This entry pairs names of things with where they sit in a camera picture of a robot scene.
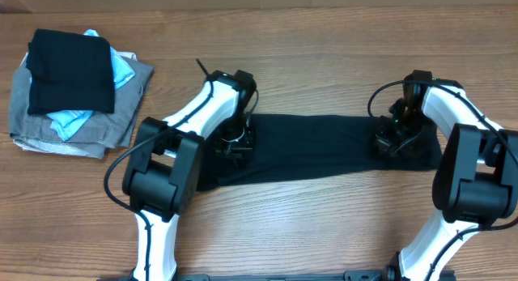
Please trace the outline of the black t-shirt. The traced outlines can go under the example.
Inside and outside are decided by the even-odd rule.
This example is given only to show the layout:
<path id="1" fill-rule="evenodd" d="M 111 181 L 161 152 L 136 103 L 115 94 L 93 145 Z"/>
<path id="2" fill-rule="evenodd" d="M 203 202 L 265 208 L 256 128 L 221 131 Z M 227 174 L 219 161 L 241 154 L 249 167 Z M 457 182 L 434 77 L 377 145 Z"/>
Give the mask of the black t-shirt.
<path id="1" fill-rule="evenodd" d="M 435 126 L 428 148 L 416 159 L 375 155 L 377 117 L 254 114 L 255 147 L 250 159 L 217 157 L 206 147 L 197 191 L 229 185 L 298 181 L 369 170 L 436 170 L 442 156 Z"/>

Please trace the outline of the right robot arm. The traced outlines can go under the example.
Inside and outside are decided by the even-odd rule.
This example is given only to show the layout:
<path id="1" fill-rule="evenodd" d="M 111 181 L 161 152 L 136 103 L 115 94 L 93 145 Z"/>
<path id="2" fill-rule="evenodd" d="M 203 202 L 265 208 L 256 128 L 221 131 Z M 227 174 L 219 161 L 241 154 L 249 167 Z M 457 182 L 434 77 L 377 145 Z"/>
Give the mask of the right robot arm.
<path id="1" fill-rule="evenodd" d="M 412 155 L 429 125 L 447 145 L 432 184 L 430 219 L 377 279 L 453 280 L 443 269 L 470 237 L 517 224 L 496 224 L 517 207 L 517 133 L 489 120 L 455 80 L 414 70 L 400 85 L 402 98 L 389 117 L 378 119 L 374 151 L 387 158 Z"/>

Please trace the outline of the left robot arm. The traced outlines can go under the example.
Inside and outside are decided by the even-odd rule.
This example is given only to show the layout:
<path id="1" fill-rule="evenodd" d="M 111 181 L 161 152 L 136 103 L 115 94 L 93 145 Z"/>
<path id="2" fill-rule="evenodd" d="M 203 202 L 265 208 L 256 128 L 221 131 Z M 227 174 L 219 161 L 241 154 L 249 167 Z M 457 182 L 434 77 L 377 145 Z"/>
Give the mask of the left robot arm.
<path id="1" fill-rule="evenodd" d="M 163 120 L 148 117 L 139 126 L 122 182 L 138 224 L 138 260 L 130 279 L 174 279 L 179 218 L 202 178 L 203 160 L 212 155 L 241 164 L 253 154 L 245 109 L 256 91 L 250 73 L 216 70 L 181 111 Z"/>

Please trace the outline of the folded grey trousers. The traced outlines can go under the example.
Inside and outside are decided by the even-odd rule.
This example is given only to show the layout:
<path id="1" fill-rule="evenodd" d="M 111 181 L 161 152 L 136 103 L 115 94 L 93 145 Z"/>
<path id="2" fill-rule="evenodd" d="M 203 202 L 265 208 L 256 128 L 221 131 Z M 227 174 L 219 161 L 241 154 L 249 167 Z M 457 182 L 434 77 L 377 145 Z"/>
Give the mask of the folded grey trousers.
<path id="1" fill-rule="evenodd" d="M 21 65 L 13 74 L 11 101 L 8 110 L 8 133 L 14 140 L 35 139 L 46 143 L 64 143 L 85 150 L 105 150 L 127 147 L 137 121 L 138 108 L 148 90 L 155 68 L 130 58 L 125 59 L 136 75 L 115 91 L 113 113 L 93 113 L 79 131 L 69 140 L 62 141 L 50 128 L 47 116 L 27 114 L 30 71 Z"/>

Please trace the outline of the folded light blue garment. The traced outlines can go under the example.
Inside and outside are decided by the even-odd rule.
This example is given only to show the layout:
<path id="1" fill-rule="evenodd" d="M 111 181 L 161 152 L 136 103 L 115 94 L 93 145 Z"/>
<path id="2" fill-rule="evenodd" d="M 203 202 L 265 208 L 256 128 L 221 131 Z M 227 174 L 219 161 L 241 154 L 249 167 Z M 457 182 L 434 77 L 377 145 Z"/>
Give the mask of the folded light blue garment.
<path id="1" fill-rule="evenodd" d="M 97 31 L 87 30 L 84 36 L 100 37 Z M 135 75 L 135 71 L 128 62 L 110 45 L 111 62 L 113 67 L 115 91 L 127 84 Z M 74 136 L 79 129 L 86 123 L 93 113 L 92 110 L 62 110 L 54 113 L 45 114 L 52 122 L 50 128 L 57 132 L 57 136 L 66 141 Z"/>

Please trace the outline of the folded black garment on pile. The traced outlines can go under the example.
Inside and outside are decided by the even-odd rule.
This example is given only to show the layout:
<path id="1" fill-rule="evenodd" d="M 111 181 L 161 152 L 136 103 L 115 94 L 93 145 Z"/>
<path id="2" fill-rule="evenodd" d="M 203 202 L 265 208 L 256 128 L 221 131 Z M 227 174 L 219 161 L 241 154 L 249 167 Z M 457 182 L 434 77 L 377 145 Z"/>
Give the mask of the folded black garment on pile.
<path id="1" fill-rule="evenodd" d="M 28 43 L 26 67 L 32 76 L 29 114 L 114 112 L 110 44 L 104 38 L 38 28 Z"/>

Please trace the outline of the folded white mesh garment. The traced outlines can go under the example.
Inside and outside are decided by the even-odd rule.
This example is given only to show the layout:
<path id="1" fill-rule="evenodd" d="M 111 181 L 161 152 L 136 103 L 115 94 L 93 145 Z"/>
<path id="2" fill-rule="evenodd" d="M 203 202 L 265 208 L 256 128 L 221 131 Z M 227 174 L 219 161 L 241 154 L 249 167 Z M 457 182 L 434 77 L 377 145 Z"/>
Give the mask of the folded white mesh garment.
<path id="1" fill-rule="evenodd" d="M 47 154 L 72 155 L 81 157 L 91 157 L 97 159 L 104 158 L 102 150 L 85 150 L 80 147 L 71 146 L 64 143 L 46 143 L 35 139 L 19 139 L 13 140 L 13 143 L 21 147 L 25 151 L 34 151 Z"/>

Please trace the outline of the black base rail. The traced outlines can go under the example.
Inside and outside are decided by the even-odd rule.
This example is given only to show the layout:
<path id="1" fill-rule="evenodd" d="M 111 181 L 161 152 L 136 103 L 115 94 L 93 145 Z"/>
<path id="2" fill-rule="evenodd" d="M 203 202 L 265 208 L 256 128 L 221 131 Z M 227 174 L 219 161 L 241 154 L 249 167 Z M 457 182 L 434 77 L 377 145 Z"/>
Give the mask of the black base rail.
<path id="1" fill-rule="evenodd" d="M 178 275 L 174 281 L 381 281 L 381 270 L 349 270 L 341 274 L 209 276 Z"/>

